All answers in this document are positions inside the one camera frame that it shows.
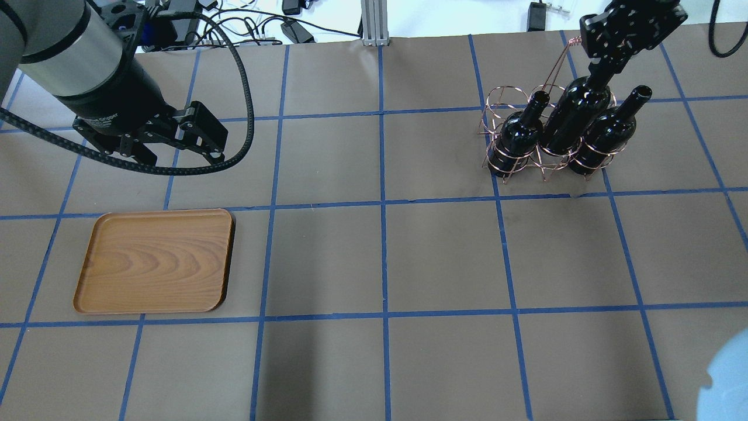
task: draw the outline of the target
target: blue grid line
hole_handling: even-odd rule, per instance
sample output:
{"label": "blue grid line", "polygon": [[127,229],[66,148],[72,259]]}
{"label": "blue grid line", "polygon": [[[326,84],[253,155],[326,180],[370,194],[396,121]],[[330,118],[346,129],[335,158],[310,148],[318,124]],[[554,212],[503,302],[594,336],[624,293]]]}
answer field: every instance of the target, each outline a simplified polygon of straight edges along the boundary
{"label": "blue grid line", "polygon": [[140,341],[143,336],[143,320],[145,314],[141,314],[138,319],[138,329],[135,331],[135,344],[132,346],[132,357],[130,357],[130,367],[127,369],[127,380],[125,381],[125,391],[122,393],[122,404],[120,405],[119,421],[125,420],[127,412],[127,403],[130,399],[130,388],[132,387],[132,376],[135,374],[135,363],[138,361],[138,352],[140,351]]}
{"label": "blue grid line", "polygon": [[585,307],[539,307],[534,309],[517,309],[521,315],[559,314],[559,313],[598,313],[638,311],[639,306],[585,306]]}
{"label": "blue grid line", "polygon": [[[475,70],[476,86],[478,88],[478,103],[483,105],[483,83],[480,78],[480,66],[478,65],[478,56],[475,52],[475,43],[473,42],[473,35],[467,36],[467,41],[470,44],[470,55],[473,59],[473,69]],[[488,147],[488,135],[485,135],[485,144]],[[491,177],[491,184],[494,188],[494,200],[496,203],[496,216],[498,221],[499,235],[501,237],[501,251],[504,259],[504,271],[506,273],[506,287],[509,291],[509,303],[512,307],[512,325],[514,326],[515,332],[515,343],[517,346],[517,360],[519,364],[519,374],[522,383],[522,395],[524,397],[524,409],[527,418],[533,420],[533,406],[530,401],[530,386],[527,381],[527,370],[525,368],[524,361],[524,349],[522,347],[522,332],[519,325],[519,314],[517,313],[517,300],[514,293],[514,282],[512,280],[512,268],[509,263],[509,247],[506,243],[506,231],[504,229],[504,218],[501,210],[501,194],[499,193],[499,187],[496,182],[496,177],[492,173],[488,172],[488,176]]]}
{"label": "blue grid line", "polygon": [[302,118],[331,118],[331,117],[360,117],[362,115],[378,115],[379,111],[361,111],[361,112],[331,112],[327,114],[299,114],[285,115],[286,120],[299,120]]}
{"label": "blue grid line", "polygon": [[672,303],[645,304],[647,310],[680,310],[680,309],[729,309],[733,307],[748,307],[748,301],[722,301],[713,303]]}
{"label": "blue grid line", "polygon": [[76,175],[78,174],[78,168],[81,165],[81,159],[83,157],[78,156],[76,158],[76,163],[73,165],[73,170],[70,173],[70,180],[67,182],[67,188],[65,189],[65,196],[62,199],[62,203],[60,204],[60,211],[58,212],[58,217],[55,220],[55,227],[52,230],[52,235],[49,237],[49,243],[47,244],[47,248],[44,252],[44,258],[42,259],[41,266],[39,268],[39,273],[37,275],[37,280],[34,284],[34,290],[31,293],[31,299],[28,302],[28,306],[26,307],[26,314],[23,318],[23,324],[21,325],[21,329],[18,332],[18,339],[16,340],[16,346],[13,348],[13,354],[10,356],[10,362],[7,365],[7,369],[5,371],[5,377],[3,378],[2,387],[0,388],[0,405],[2,405],[3,399],[5,398],[5,392],[7,391],[8,383],[10,383],[10,376],[13,374],[13,367],[16,365],[16,359],[18,358],[18,353],[21,349],[21,344],[23,342],[23,337],[26,333],[26,329],[28,328],[28,323],[31,320],[31,312],[34,310],[34,304],[36,303],[37,296],[39,294],[39,289],[42,285],[42,279],[44,279],[44,273],[46,271],[47,264],[49,263],[49,256],[52,254],[52,247],[55,244],[55,238],[57,237],[57,233],[60,229],[60,224],[62,222],[62,218],[60,218],[60,215],[65,211],[65,207],[67,206],[67,200],[70,197],[70,193],[73,191],[73,183],[76,180]]}
{"label": "blue grid line", "polygon": [[716,97],[685,97],[686,101],[716,101],[716,100],[748,100],[748,95],[723,95],[723,96],[716,96]]}
{"label": "blue grid line", "polygon": [[268,218],[268,238],[265,245],[265,269],[263,271],[263,291],[260,295],[260,319],[257,324],[257,344],[254,350],[254,374],[252,376],[252,396],[250,397],[249,419],[257,418],[257,395],[260,388],[260,362],[263,355],[263,337],[265,317],[268,304],[268,283],[270,278],[270,254],[273,246],[273,228],[275,225],[275,203],[278,200],[278,169],[281,166],[281,140],[283,139],[283,108],[286,104],[286,81],[288,80],[289,46],[283,56],[283,78],[280,84],[280,107],[278,110],[278,133],[275,139],[275,166],[273,168],[273,188],[270,199],[270,217]]}
{"label": "blue grid line", "polygon": [[392,387],[390,382],[390,316],[387,286],[387,196],[384,172],[384,59],[382,46],[377,47],[379,79],[379,200],[381,215],[381,311],[382,354],[384,363],[384,419],[392,420]]}
{"label": "blue grid line", "polygon": [[[197,78],[197,67],[200,64],[200,51],[198,50],[194,55],[194,63],[192,65],[192,76],[189,81],[189,87],[187,88],[187,98],[185,100],[185,107],[189,106],[192,101],[192,91],[194,89],[194,81]],[[180,157],[180,150],[174,150],[174,158],[171,161],[171,168],[177,166],[177,161]],[[166,185],[166,193],[164,194],[164,205],[163,210],[166,211],[169,208],[169,201],[171,200],[171,187],[174,184],[174,176],[169,176],[169,181]],[[125,391],[122,395],[122,404],[120,405],[120,416],[119,421],[125,420],[125,414],[127,412],[127,404],[130,397],[130,389],[132,388],[132,376],[135,374],[135,364],[138,362],[138,352],[140,351],[141,337],[143,335],[143,326],[145,322],[145,313],[142,313],[138,318],[138,330],[135,332],[135,342],[132,345],[132,356],[130,358],[130,367],[127,371],[127,379],[125,380]]]}
{"label": "blue grid line", "polygon": [[311,209],[311,208],[348,208],[351,206],[379,206],[380,201],[362,202],[326,202],[326,203],[302,203],[298,205],[277,205],[276,209]]}
{"label": "blue grid line", "polygon": [[711,171],[714,173],[714,177],[717,179],[717,183],[720,185],[720,189],[722,190],[723,195],[725,196],[725,200],[727,201],[727,208],[730,210],[730,213],[732,214],[732,219],[735,221],[735,226],[738,228],[738,233],[740,233],[741,239],[743,240],[743,245],[748,251],[748,235],[746,235],[746,231],[743,227],[743,223],[741,222],[741,218],[738,216],[738,212],[735,210],[735,206],[732,204],[732,198],[730,198],[730,195],[727,194],[727,189],[725,186],[725,182],[722,179],[722,176],[720,175],[720,171],[717,169],[717,164],[714,163],[714,159],[711,156],[711,153],[709,152],[709,148],[707,148],[706,141],[704,140],[704,136],[701,133],[701,130],[699,129],[699,124],[696,123],[696,118],[693,116],[693,112],[691,111],[691,107],[688,104],[688,101],[686,100],[686,94],[683,92],[683,87],[681,86],[681,82],[678,80],[678,75],[675,74],[675,68],[672,66],[672,62],[670,61],[670,56],[667,54],[667,51],[665,50],[665,44],[660,44],[660,49],[662,50],[662,54],[665,56],[665,62],[667,63],[667,67],[670,70],[670,75],[672,76],[672,80],[675,82],[675,86],[678,88],[678,93],[681,95],[681,99],[683,100],[683,106],[686,108],[686,112],[688,113],[688,118],[691,120],[691,125],[693,125],[693,130],[696,132],[696,137],[699,138],[699,143],[702,146],[702,149],[704,150],[704,155],[706,156],[707,161],[709,161],[709,166],[711,167]]}
{"label": "blue grid line", "polygon": [[[561,41],[563,42],[564,47],[566,47],[566,44],[568,43],[568,40],[566,39],[566,32],[559,31],[559,35],[561,35]],[[571,77],[576,79],[577,76],[577,67],[574,66],[574,60],[571,59],[571,49],[566,50],[566,61],[568,61],[568,66],[571,68]]]}
{"label": "blue grid line", "polygon": [[631,285],[634,287],[634,295],[637,298],[637,306],[639,308],[642,324],[644,326],[644,333],[647,337],[649,344],[649,352],[652,354],[652,362],[654,363],[654,372],[657,375],[657,382],[660,384],[660,392],[662,393],[663,401],[665,404],[665,410],[670,420],[675,419],[675,415],[672,412],[672,403],[670,402],[670,395],[667,392],[667,385],[665,384],[665,377],[660,366],[660,358],[657,355],[657,348],[655,347],[655,338],[652,335],[652,329],[649,326],[649,318],[647,317],[647,311],[644,307],[644,300],[642,298],[642,292],[639,288],[639,281],[637,279],[636,271],[634,270],[634,262],[631,260],[631,252],[628,248],[628,242],[626,241],[626,234],[623,232],[623,224],[621,223],[621,216],[618,212],[618,206],[616,205],[616,198],[613,196],[613,191],[610,188],[610,179],[608,178],[607,171],[603,169],[603,181],[605,182],[605,189],[608,191],[608,199],[610,200],[610,208],[613,210],[613,218],[616,220],[616,228],[618,229],[618,235],[621,239],[621,247],[623,248],[623,255],[626,259],[626,265],[628,266],[628,273],[631,277]]}
{"label": "blue grid line", "polygon": [[[715,301],[697,303],[659,303],[644,304],[645,310],[679,310],[679,309],[731,309],[748,307],[748,301]],[[559,313],[596,313],[596,312],[638,312],[640,306],[579,306],[579,307],[524,307],[517,309],[456,309],[456,310],[408,310],[387,312],[388,318],[427,318],[427,317],[459,317],[475,315],[528,315],[528,314],[559,314]],[[266,323],[283,323],[293,321],[315,320],[348,320],[348,319],[379,319],[383,312],[359,313],[326,313],[308,315],[266,315]],[[144,326],[162,326],[175,324],[233,324],[256,323],[260,316],[236,316],[217,318],[163,318],[144,319]],[[55,327],[91,327],[91,326],[138,326],[138,319],[126,320],[74,320],[74,321],[29,321],[26,327],[55,328]],[[0,329],[15,329],[23,326],[23,322],[0,323]]]}
{"label": "blue grid line", "polygon": [[58,215],[53,213],[45,213],[41,215],[7,215],[0,216],[0,221],[14,221],[18,219],[55,219]]}
{"label": "blue grid line", "polygon": [[[571,65],[572,75],[576,74],[576,69]],[[716,100],[745,100],[748,99],[748,95],[725,95],[722,97],[685,97],[686,101],[716,101]],[[684,98],[652,98],[649,102],[651,103],[679,103]],[[524,107],[526,104],[512,104],[514,107]],[[508,106],[500,106],[500,109],[508,109]],[[358,117],[363,115],[390,115],[390,114],[426,114],[431,112],[460,112],[460,111],[482,111],[483,105],[480,106],[458,106],[458,107],[445,107],[445,108],[422,108],[422,109],[385,109],[381,111],[362,111],[362,112],[332,112],[332,113],[320,113],[320,114],[299,114],[299,115],[285,115],[283,118],[286,120],[298,120],[303,118],[332,118],[332,117]],[[276,121],[279,119],[277,115],[264,115],[255,117],[255,121]],[[219,118],[221,123],[233,123],[247,121],[246,117],[232,117],[232,118]],[[44,127],[45,130],[49,131],[67,131],[73,130],[72,127]],[[25,133],[21,129],[3,129],[0,130],[0,134],[12,134],[12,133]]]}
{"label": "blue grid line", "polygon": [[[527,104],[518,104],[515,106],[526,106]],[[459,111],[482,111],[483,106],[455,106],[455,107],[444,107],[444,108],[422,108],[422,109],[383,109],[380,111],[382,114],[426,114],[430,112],[459,112]]]}
{"label": "blue grid line", "polygon": [[[748,192],[748,187],[727,187],[724,190],[728,192]],[[721,193],[723,189],[719,187],[703,189],[673,189],[673,190],[620,190],[613,191],[615,197],[621,196],[659,196],[659,195],[681,195],[681,194],[700,194],[700,193]],[[578,199],[589,197],[608,197],[607,192],[589,192],[578,196],[572,196],[569,193],[539,193],[526,195],[506,195],[501,196],[502,202],[514,200],[536,200],[536,199]],[[445,197],[445,198],[428,198],[428,199],[388,199],[384,201],[386,205],[415,205],[419,203],[454,203],[454,202],[491,202],[496,200],[494,196],[468,196],[468,197]],[[355,206],[379,206],[381,201],[362,201],[362,202],[323,202],[323,203],[299,203],[292,205],[276,205],[275,209],[312,209],[312,208],[347,208]],[[268,211],[269,205],[258,206],[226,206],[223,209],[231,212],[246,211]],[[98,218],[104,213],[63,213],[57,215],[54,213],[40,213],[36,215],[4,215],[0,216],[3,220],[18,219],[56,219],[58,216],[62,219],[75,218]]]}
{"label": "blue grid line", "polygon": [[[18,76],[18,80],[16,81],[16,86],[13,87],[13,92],[10,93],[10,98],[7,100],[7,108],[10,109],[13,106],[13,101],[16,100],[16,95],[18,94],[18,90],[21,88],[21,82],[23,81],[23,77],[26,76],[25,73],[21,72],[21,76]],[[4,120],[0,120],[0,129],[2,128],[3,124],[5,124]]]}
{"label": "blue grid line", "polygon": [[71,320],[30,321],[28,327],[91,327],[91,326],[138,326],[138,319],[126,320]]}
{"label": "blue grid line", "polygon": [[[278,117],[276,115],[266,115],[263,117],[255,116],[255,121],[276,121]],[[241,123],[247,121],[246,117],[235,117],[235,118],[219,118],[218,121],[221,123]]]}

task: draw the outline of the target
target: wine bottle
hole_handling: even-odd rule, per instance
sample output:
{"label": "wine bottle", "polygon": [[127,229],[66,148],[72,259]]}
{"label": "wine bottle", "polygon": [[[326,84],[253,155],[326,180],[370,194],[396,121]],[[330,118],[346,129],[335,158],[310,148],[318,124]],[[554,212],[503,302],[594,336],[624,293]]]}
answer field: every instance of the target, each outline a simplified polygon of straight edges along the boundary
{"label": "wine bottle", "polygon": [[589,123],[610,105],[607,83],[613,73],[580,77],[564,91],[545,125],[540,146],[553,155],[566,155]]}
{"label": "wine bottle", "polygon": [[491,172],[507,178],[522,169],[527,155],[535,148],[543,133],[540,115],[548,106],[550,97],[545,91],[537,91],[522,111],[511,114],[503,126],[496,145],[488,152]]}
{"label": "wine bottle", "polygon": [[634,115],[652,98],[652,90],[640,85],[621,106],[608,109],[589,125],[582,135],[582,148],[568,167],[577,174],[590,175],[605,161],[607,154],[620,151],[637,129]]}

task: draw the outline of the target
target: electrical cord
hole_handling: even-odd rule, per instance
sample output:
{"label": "electrical cord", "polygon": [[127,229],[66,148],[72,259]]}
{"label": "electrical cord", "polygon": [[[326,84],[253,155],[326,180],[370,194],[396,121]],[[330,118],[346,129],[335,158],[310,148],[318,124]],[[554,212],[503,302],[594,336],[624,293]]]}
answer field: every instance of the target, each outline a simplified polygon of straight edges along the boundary
{"label": "electrical cord", "polygon": [[719,58],[725,58],[735,54],[740,49],[740,47],[743,46],[743,43],[746,41],[746,37],[748,37],[748,22],[746,22],[746,28],[743,30],[743,34],[741,35],[740,40],[738,40],[738,43],[736,43],[735,46],[732,47],[728,52],[721,52],[717,49],[717,46],[714,45],[714,29],[717,25],[717,11],[719,9],[720,0],[714,0],[714,3],[711,6],[711,18],[709,19],[709,49],[715,56]]}
{"label": "electrical cord", "polygon": [[342,35],[348,35],[350,37],[361,38],[359,34],[353,34],[351,32],[345,32],[345,31],[338,31],[337,29],[325,28],[319,25],[315,25],[314,23],[308,22],[306,20],[296,19],[295,17],[284,16],[284,15],[280,15],[277,13],[264,12],[262,10],[250,10],[250,9],[236,8],[236,9],[224,9],[219,13],[224,13],[224,12],[245,12],[245,13],[258,13],[258,14],[266,15],[266,16],[276,16],[281,19],[292,20],[292,21],[296,21],[299,23],[306,23],[309,26],[313,26],[314,28],[317,28],[317,29],[322,29],[323,31],[326,31],[326,32],[333,32],[335,34],[342,34]]}
{"label": "electrical cord", "polygon": [[[281,40],[264,40],[261,38],[257,38],[256,40],[241,40],[236,41],[235,43],[232,43],[234,46],[241,46],[246,43],[260,43],[260,45],[263,45],[262,43],[270,43],[270,45],[283,45],[283,41]],[[181,51],[184,49],[198,49],[198,48],[207,48],[207,49],[215,49],[215,48],[227,48],[227,45],[225,43],[218,45],[218,44],[212,44],[212,43],[205,43],[205,44],[191,44],[191,45],[181,45],[181,46],[168,46],[160,51],[163,52],[169,52],[169,51]]]}
{"label": "electrical cord", "polygon": [[274,20],[280,20],[282,22],[286,22],[286,20],[279,16],[270,16],[265,19],[263,19],[260,22],[260,32],[262,33],[262,36],[265,36],[265,27],[268,25],[268,23],[274,21]]}
{"label": "electrical cord", "polygon": [[[255,39],[255,36],[254,36],[255,32],[257,32],[259,34],[259,30],[257,29],[257,25],[256,24],[255,24],[255,26],[250,25],[249,22],[246,21],[246,19],[250,19],[250,18],[241,18],[241,17],[238,17],[238,16],[232,16],[232,17],[228,17],[226,19],[219,20],[217,23],[218,23],[219,26],[223,26],[225,30],[231,32],[234,35],[237,35],[237,36],[240,36],[240,37],[252,37],[253,40],[257,41]],[[232,28],[229,28],[229,27],[227,27],[227,26],[224,25],[226,22],[229,22],[229,21],[232,21],[232,20],[238,20],[241,23],[243,23],[244,26],[247,29],[247,33],[246,34],[240,34],[237,31],[234,31]],[[205,40],[205,38],[208,38],[209,40],[213,41],[213,39],[212,39],[212,28],[210,30],[208,30],[208,31],[205,31],[203,33],[203,35],[201,35],[194,42],[194,44],[201,43],[203,40]]]}
{"label": "electrical cord", "polygon": [[37,126],[36,124],[30,123],[23,118],[19,117],[18,115],[13,114],[12,112],[9,112],[8,110],[4,108],[0,108],[0,119],[8,122],[9,124],[12,124],[15,127],[18,127],[19,129],[34,135],[42,140],[45,140],[49,143],[52,143],[53,145],[59,146],[61,148],[67,149],[68,151],[72,151],[77,153],[78,155],[81,155],[86,158],[90,158],[92,160],[95,160],[100,163],[104,163],[119,169],[126,169],[134,172],[143,172],[145,174],[154,174],[154,175],[175,175],[175,176],[182,176],[182,175],[202,175],[202,174],[210,174],[212,172],[219,172],[228,168],[231,168],[235,166],[239,161],[244,158],[247,153],[249,152],[250,147],[252,146],[252,141],[254,140],[254,107],[252,106],[252,95],[249,90],[249,81],[247,80],[247,72],[244,69],[244,64],[242,63],[242,59],[239,57],[239,53],[236,51],[236,48],[233,46],[231,41],[229,40],[229,37],[226,35],[226,33],[221,29],[216,22],[214,22],[212,19],[210,19],[207,16],[204,16],[201,13],[195,13],[195,12],[170,12],[165,11],[161,12],[159,14],[159,17],[164,17],[167,19],[177,20],[177,19],[200,19],[203,20],[206,24],[211,25],[219,35],[221,35],[222,38],[224,38],[224,41],[227,43],[226,47],[231,52],[231,55],[234,58],[234,61],[236,62],[236,66],[239,69],[239,78],[242,80],[242,89],[244,91],[244,99],[245,99],[245,105],[247,106],[247,137],[245,138],[244,144],[239,149],[239,152],[236,153],[233,157],[229,158],[228,160],[225,160],[222,163],[216,163],[209,166],[201,166],[201,167],[193,167],[193,168],[172,168],[167,166],[146,166],[139,163],[134,163],[132,161],[125,161],[120,160],[118,158],[110,157],[109,155],[102,154],[99,151],[95,151],[94,149],[86,148],[83,145],[79,145],[75,142],[72,142],[68,139],[65,139],[63,137],[60,137],[54,133],[49,132],[46,129],[43,129],[42,127]]}

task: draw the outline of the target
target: power adapter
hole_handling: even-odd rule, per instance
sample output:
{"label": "power adapter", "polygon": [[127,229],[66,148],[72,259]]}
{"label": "power adapter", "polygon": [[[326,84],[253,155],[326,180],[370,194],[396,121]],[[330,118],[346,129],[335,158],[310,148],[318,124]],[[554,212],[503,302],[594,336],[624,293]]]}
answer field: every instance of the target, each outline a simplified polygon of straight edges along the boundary
{"label": "power adapter", "polygon": [[301,13],[301,6],[306,5],[304,0],[283,0],[283,14],[286,16],[298,15]]}
{"label": "power adapter", "polygon": [[205,10],[211,10],[218,8],[218,0],[197,0],[200,6]]}
{"label": "power adapter", "polygon": [[314,37],[309,33],[301,23],[295,20],[286,21],[280,24],[280,29],[283,31],[283,35],[286,35],[293,43],[306,44],[313,43]]}
{"label": "power adapter", "polygon": [[533,1],[527,10],[527,31],[545,31],[545,11],[547,4]]}

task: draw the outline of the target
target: wood grain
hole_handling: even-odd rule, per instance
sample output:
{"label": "wood grain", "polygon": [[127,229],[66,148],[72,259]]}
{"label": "wood grain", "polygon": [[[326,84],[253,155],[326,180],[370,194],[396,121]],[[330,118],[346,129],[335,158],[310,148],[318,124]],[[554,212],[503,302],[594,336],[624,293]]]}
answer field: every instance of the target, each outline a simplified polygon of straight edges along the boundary
{"label": "wood grain", "polygon": [[93,227],[73,307],[85,314],[206,312],[224,299],[224,209],[108,213]]}

